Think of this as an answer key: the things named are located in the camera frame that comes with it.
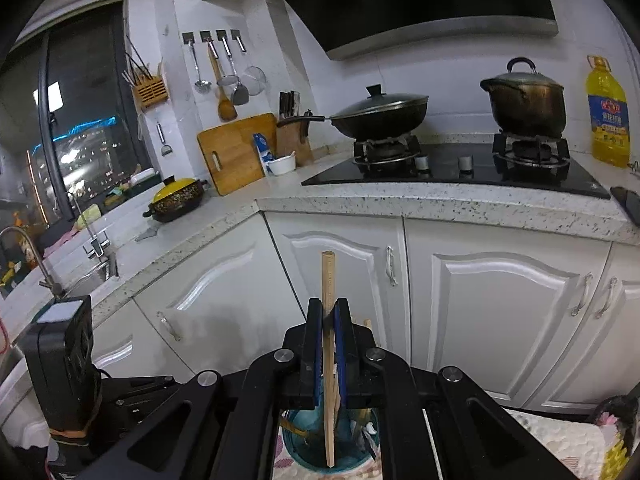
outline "black glass cooktop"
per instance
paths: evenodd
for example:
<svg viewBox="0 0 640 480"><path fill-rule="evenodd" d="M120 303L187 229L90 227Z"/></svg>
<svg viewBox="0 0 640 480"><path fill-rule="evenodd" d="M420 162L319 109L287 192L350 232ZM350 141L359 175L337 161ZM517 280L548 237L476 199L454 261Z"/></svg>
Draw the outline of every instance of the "black glass cooktop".
<svg viewBox="0 0 640 480"><path fill-rule="evenodd" d="M609 198L609 192L572 158L564 168L547 169L506 163L492 153L491 144L424 144L422 152L429 157L429 172L417 171L409 164L394 171L368 171L354 164L350 159L305 180L302 185L353 182L452 182L529 187ZM474 169L470 173L461 172L458 169L458 157L467 155L472 155L474 158Z"/></svg>

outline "smartphone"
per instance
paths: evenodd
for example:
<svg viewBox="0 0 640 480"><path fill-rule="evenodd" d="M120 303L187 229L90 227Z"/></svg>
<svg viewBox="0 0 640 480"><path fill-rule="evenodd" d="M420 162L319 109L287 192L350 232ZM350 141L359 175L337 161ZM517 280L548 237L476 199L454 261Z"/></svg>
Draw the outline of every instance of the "smartphone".
<svg viewBox="0 0 640 480"><path fill-rule="evenodd" d="M635 191L622 186L612 187L610 192L625 210L629 219L640 227L640 196Z"/></svg>

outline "blue neon light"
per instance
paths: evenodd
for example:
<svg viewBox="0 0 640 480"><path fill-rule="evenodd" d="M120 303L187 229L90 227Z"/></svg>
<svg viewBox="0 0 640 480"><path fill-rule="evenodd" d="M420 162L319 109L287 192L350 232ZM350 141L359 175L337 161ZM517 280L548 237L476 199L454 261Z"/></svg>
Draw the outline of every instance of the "blue neon light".
<svg viewBox="0 0 640 480"><path fill-rule="evenodd" d="M85 130L93 126L98 126L99 128L105 128L107 126L113 126L115 123L116 123L116 117L113 116L113 117L109 117L108 119L98 119L97 121L89 121L87 123L78 124L77 126L74 126L73 128L71 128L66 134L60 135L59 137L54 137L53 142L56 142L57 140L61 140L61 139L66 139L67 137L71 137L77 134L81 134L82 132L84 132ZM31 152L31 156L35 155L36 150L40 147L42 147L42 144L38 144L33 149L33 151Z"/></svg>

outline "blue and white package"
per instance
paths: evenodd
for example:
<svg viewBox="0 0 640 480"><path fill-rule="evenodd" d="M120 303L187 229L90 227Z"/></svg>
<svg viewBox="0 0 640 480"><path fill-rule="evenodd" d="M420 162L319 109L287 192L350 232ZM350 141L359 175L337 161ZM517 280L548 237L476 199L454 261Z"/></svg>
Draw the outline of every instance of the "blue and white package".
<svg viewBox="0 0 640 480"><path fill-rule="evenodd" d="M260 159L260 164L262 164L264 175L273 174L266 164L274 160L273 153L271 153L269 145L267 144L267 139L263 134L254 134L254 143L255 149L258 150L258 158Z"/></svg>

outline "pot lid handle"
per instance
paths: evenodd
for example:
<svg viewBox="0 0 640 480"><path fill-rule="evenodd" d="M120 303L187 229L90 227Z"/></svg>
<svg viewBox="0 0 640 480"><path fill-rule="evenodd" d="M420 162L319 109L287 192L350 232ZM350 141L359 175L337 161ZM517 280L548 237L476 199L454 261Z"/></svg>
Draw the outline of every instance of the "pot lid handle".
<svg viewBox="0 0 640 480"><path fill-rule="evenodd" d="M529 65L533 73L537 73L536 65L528 57L514 57L513 59L511 59L510 62L507 63L507 72L511 72L513 65L515 65L516 63L526 63Z"/></svg>
<svg viewBox="0 0 640 480"><path fill-rule="evenodd" d="M381 84L367 86L367 92L369 92L369 98L377 97L379 95L386 95L386 93L384 93L382 91L382 85Z"/></svg>

